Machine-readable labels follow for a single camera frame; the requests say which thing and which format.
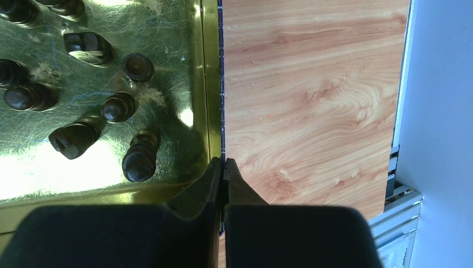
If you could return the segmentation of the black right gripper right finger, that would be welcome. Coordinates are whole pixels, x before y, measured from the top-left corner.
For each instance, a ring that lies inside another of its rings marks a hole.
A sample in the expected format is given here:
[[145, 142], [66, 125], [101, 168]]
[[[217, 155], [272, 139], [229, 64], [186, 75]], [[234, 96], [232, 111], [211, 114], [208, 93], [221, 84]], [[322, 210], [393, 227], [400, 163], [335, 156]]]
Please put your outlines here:
[[381, 267], [371, 230], [354, 208], [271, 205], [227, 159], [227, 267]]

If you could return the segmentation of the dark rook piece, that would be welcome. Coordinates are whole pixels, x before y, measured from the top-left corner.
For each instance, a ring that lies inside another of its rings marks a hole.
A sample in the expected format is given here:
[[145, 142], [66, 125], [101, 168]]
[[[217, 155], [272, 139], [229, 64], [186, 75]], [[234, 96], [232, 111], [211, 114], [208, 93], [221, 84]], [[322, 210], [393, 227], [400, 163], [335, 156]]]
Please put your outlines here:
[[151, 60], [140, 53], [131, 53], [122, 59], [122, 70], [133, 82], [145, 83], [154, 75], [154, 64]]

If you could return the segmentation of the dark knight piece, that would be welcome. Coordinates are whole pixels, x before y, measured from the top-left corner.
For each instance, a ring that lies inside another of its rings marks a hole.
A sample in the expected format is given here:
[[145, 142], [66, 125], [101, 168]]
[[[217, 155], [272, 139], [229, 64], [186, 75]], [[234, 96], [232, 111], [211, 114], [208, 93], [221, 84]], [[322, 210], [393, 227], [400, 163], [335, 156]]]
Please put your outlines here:
[[63, 35], [66, 52], [90, 65], [106, 65], [113, 59], [112, 45], [95, 32], [72, 32]]

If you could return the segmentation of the dark pawn piece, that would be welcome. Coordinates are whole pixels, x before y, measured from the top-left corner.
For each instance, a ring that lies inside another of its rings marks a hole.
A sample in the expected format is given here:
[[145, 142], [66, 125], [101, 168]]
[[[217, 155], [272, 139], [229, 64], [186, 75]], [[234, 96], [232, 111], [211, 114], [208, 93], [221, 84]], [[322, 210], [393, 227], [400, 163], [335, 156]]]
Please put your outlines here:
[[137, 101], [127, 92], [117, 92], [108, 97], [100, 108], [102, 116], [109, 123], [121, 123], [134, 115]]
[[160, 134], [150, 130], [142, 130], [132, 138], [122, 160], [123, 174], [128, 181], [143, 182], [154, 175], [160, 144]]

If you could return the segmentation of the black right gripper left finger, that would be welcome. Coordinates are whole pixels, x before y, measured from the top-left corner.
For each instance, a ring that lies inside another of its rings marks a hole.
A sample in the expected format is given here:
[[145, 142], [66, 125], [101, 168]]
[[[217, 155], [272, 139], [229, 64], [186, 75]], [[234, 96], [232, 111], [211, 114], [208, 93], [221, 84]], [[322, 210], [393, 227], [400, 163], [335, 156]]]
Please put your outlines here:
[[222, 162], [160, 204], [51, 205], [33, 210], [2, 267], [217, 267]]

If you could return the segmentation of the gold metal tin tray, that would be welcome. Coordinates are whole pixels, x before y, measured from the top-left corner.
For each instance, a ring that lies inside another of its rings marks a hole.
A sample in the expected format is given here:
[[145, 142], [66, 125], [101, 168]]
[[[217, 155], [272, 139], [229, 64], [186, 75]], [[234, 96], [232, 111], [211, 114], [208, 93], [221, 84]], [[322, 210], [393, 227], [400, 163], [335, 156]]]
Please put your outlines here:
[[48, 85], [43, 112], [1, 103], [1, 246], [47, 205], [156, 203], [220, 155], [217, 1], [39, 1], [1, 20], [1, 58]]

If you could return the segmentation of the dark chess piece in tray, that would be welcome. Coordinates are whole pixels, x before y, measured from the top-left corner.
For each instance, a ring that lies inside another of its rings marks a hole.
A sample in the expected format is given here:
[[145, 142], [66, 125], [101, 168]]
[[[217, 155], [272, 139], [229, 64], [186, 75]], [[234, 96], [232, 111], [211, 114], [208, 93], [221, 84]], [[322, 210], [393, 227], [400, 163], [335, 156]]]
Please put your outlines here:
[[85, 7], [82, 0], [37, 0], [37, 2], [53, 13], [68, 19], [80, 17]]
[[1, 19], [20, 27], [31, 27], [39, 8], [31, 0], [1, 0]]

